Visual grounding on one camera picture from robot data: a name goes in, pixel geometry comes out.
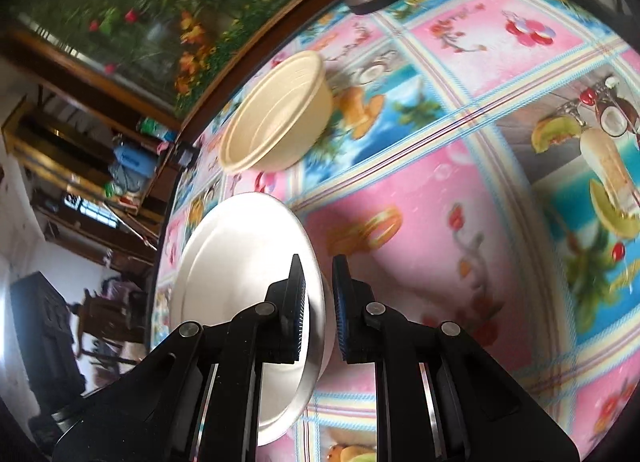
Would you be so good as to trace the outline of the white foam bowl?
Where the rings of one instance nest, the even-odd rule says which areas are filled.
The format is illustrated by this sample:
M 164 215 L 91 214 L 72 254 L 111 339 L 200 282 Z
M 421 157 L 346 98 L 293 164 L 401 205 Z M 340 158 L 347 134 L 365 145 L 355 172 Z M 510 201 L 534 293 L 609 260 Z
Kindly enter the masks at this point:
M 328 282 L 310 238 L 282 202 L 262 193 L 230 197 L 212 209 L 186 242 L 172 286 L 169 322 L 217 325 L 263 301 L 270 284 L 286 279 L 299 257 L 306 303 L 296 364 L 262 371 L 257 440 L 265 446 L 293 426 L 331 358 L 335 313 Z

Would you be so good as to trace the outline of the wooden cabinet counter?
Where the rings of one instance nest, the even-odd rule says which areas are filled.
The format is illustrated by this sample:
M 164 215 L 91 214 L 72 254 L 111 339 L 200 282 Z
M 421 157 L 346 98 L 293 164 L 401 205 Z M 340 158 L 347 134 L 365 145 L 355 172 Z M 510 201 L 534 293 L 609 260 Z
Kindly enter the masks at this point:
M 32 78 L 40 90 L 49 90 L 73 105 L 79 112 L 95 117 L 114 136 L 122 137 L 160 161 L 155 173 L 130 204 L 114 200 L 108 205 L 127 223 L 155 245 L 160 223 L 168 212 L 168 183 L 177 176 L 175 144 L 140 133 L 144 118 L 152 118 L 177 135 L 178 142 L 194 142 L 215 110 L 226 104 L 235 89 L 250 73 L 294 36 L 299 29 L 323 13 L 337 0 L 292 0 L 247 41 L 231 53 L 224 67 L 206 87 L 203 96 L 178 121 L 168 110 L 155 106 L 76 58 L 55 49 L 52 44 L 24 28 L 2 32 L 1 55 Z M 64 192 L 95 202 L 104 199 L 106 167 L 114 156 L 107 147 L 83 136 L 70 124 L 59 121 L 44 109 L 46 100 L 18 102 L 1 136 L 9 154 L 25 168 Z

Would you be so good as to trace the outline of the colourful patterned tablecloth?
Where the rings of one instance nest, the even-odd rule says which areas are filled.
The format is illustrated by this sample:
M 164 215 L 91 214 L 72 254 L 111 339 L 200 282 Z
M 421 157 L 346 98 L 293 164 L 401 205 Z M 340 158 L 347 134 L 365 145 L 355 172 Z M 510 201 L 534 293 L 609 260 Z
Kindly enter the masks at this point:
M 323 271 L 409 319 L 454 320 L 589 460 L 639 393 L 639 55 L 570 0 L 332 6 L 267 68 L 321 54 L 328 127 L 292 168 L 228 176 L 224 127 L 253 74 L 209 115 L 169 205 L 152 345 L 174 326 L 178 263 L 218 203 L 287 203 Z

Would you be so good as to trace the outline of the small beige bowl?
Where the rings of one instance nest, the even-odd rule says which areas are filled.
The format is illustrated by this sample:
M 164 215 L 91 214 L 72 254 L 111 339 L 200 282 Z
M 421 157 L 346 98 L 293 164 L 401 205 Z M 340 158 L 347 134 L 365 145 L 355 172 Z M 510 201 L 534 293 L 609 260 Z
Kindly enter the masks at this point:
M 322 56 L 298 52 L 270 70 L 231 117 L 220 142 L 228 175 L 285 170 L 320 138 L 333 112 Z

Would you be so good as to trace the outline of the blue water jug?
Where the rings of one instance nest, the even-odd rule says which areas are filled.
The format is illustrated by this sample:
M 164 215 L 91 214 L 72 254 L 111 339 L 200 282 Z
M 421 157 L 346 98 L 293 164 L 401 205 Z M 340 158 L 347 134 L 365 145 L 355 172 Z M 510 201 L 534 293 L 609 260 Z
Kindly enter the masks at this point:
M 152 178 L 155 173 L 157 157 L 131 144 L 119 144 L 114 148 L 114 155 L 119 164 L 145 178 Z

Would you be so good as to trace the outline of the floral aquarium backdrop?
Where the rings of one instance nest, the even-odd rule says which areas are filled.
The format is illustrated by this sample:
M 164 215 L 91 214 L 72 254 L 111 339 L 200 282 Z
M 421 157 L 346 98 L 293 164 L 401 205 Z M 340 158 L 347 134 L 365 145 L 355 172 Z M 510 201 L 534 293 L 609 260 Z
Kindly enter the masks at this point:
M 61 50 L 185 118 L 224 66 L 294 0 L 9 0 Z

